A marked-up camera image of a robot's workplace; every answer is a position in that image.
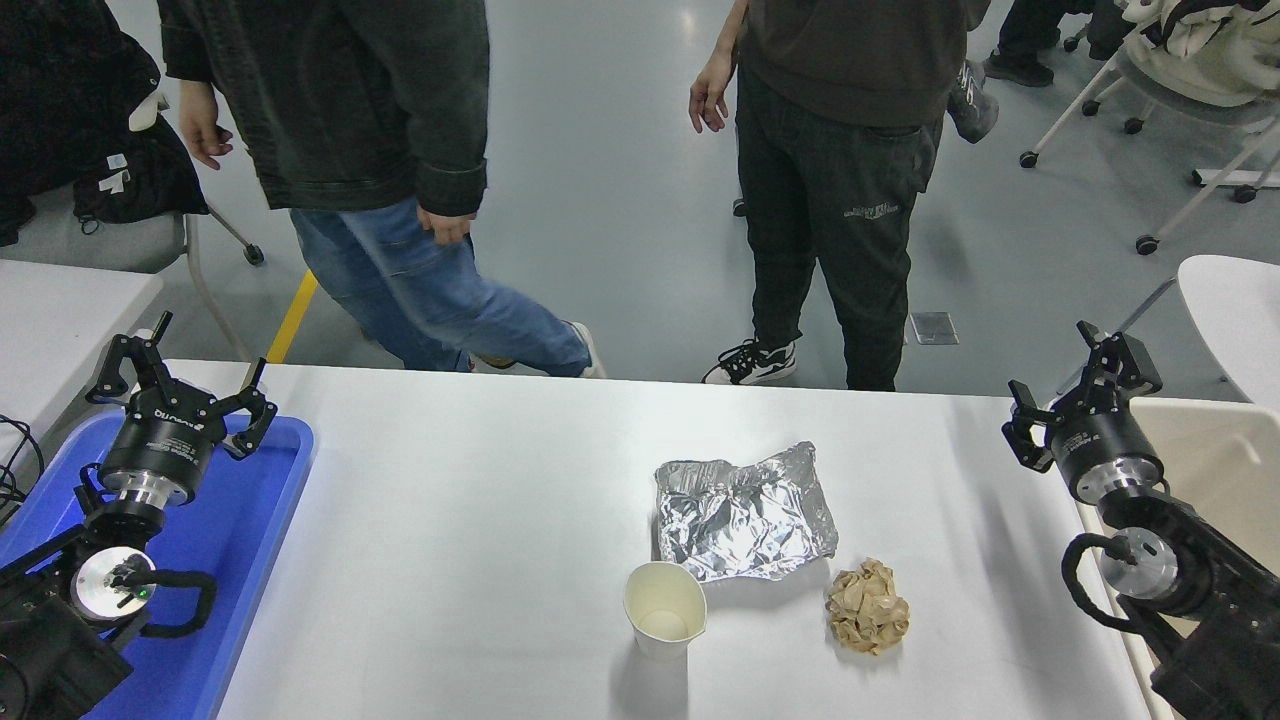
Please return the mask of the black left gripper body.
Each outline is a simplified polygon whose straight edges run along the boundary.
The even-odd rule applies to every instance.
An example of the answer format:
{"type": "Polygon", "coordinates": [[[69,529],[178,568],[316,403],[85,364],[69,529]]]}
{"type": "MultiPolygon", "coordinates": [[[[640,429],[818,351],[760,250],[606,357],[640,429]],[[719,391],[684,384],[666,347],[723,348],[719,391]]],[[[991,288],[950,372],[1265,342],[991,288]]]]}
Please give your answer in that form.
{"type": "Polygon", "coordinates": [[[125,418],[99,468],[99,482],[123,491],[131,477],[148,474],[196,495],[204,483],[215,445],[225,437],[225,423],[210,411],[212,395],[180,392],[172,404],[157,389],[142,389],[125,405],[125,418]]]}

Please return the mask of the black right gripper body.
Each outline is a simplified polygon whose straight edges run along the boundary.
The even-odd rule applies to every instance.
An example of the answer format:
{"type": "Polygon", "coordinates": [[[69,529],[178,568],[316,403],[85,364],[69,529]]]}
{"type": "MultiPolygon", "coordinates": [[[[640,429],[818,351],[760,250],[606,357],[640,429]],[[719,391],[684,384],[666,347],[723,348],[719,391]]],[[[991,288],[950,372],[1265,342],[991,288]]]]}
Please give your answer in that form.
{"type": "Polygon", "coordinates": [[[1129,410],[1069,406],[1053,415],[1046,448],[1073,498],[1164,480],[1164,462],[1129,410]]]}

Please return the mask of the person's right hand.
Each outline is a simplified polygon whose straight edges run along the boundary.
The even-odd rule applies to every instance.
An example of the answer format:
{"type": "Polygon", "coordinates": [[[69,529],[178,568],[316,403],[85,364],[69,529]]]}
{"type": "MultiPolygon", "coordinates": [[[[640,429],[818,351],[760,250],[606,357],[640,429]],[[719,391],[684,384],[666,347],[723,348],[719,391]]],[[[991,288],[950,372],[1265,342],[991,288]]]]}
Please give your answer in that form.
{"type": "Polygon", "coordinates": [[[233,133],[219,126],[220,108],[210,83],[179,81],[179,132],[188,154],[201,165],[219,170],[229,154],[233,133]]]}
{"type": "Polygon", "coordinates": [[[731,50],[714,50],[689,88],[687,117],[695,133],[723,131],[730,120],[726,97],[736,69],[731,50]]]}

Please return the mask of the person's left hand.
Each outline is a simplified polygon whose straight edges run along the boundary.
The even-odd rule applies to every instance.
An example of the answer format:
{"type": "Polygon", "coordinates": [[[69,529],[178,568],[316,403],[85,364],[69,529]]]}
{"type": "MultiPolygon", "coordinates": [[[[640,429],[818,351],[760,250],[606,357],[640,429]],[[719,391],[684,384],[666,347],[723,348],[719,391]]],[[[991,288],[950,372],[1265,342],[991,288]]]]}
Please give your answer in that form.
{"type": "Polygon", "coordinates": [[[417,206],[416,215],[421,227],[433,236],[440,246],[462,243],[470,236],[471,225],[477,219],[476,213],[460,217],[438,215],[417,206]]]}

